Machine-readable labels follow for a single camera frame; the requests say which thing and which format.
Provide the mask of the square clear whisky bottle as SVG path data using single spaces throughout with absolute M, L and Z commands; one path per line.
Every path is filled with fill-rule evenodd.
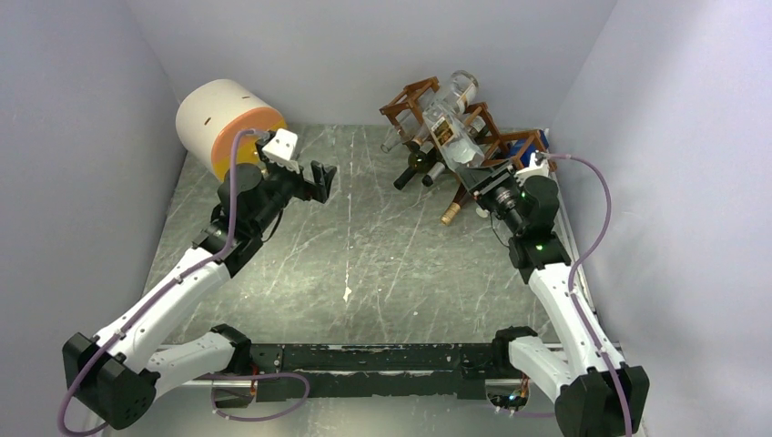
M 424 110 L 423 119 L 450 170 L 479 168 L 482 165 L 483 151 L 448 105 L 443 102 L 432 103 Z

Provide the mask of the blue glass bottle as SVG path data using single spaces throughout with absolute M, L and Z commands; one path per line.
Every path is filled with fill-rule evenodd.
M 508 158 L 518 158 L 522 168 L 526 168 L 531 163 L 531 157 L 534 153 L 549 148 L 547 134 L 543 129 L 529 131 L 526 137 L 521 137 L 510 141 Z

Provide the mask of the round clear glass bottle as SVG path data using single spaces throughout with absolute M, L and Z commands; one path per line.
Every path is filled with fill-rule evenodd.
M 454 71 L 440 84 L 429 106 L 444 102 L 455 114 L 462 114 L 479 91 L 477 78 L 466 70 Z

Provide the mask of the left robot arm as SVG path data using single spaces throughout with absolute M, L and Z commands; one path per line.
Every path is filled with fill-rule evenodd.
M 81 432 L 90 436 L 106 427 L 125 429 L 157 398 L 196 378 L 253 375 L 250 339 L 227 324 L 191 342 L 159 347 L 272 237 L 292 199 L 326 203 L 338 172 L 318 161 L 310 164 L 312 179 L 304 177 L 295 161 L 287 166 L 270 161 L 267 167 L 263 172 L 254 164 L 237 164 L 228 170 L 209 224 L 167 276 L 93 336 L 76 333 L 66 341 L 62 353 L 67 392 L 57 413 L 61 434 L 78 434 L 66 425 L 72 400 L 102 419 Z

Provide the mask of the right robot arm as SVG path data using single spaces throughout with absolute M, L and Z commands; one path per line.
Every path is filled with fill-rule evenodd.
M 458 178 L 492 218 L 511 231 L 507 247 L 523 282 L 542 303 L 564 356 L 533 334 L 516 334 L 491 354 L 503 377 L 522 371 L 549 396 L 565 436 L 633 436 L 640 428 L 650 380 L 630 366 L 593 316 L 571 259 L 554 231 L 559 188 L 537 166 L 517 171 L 461 168 Z

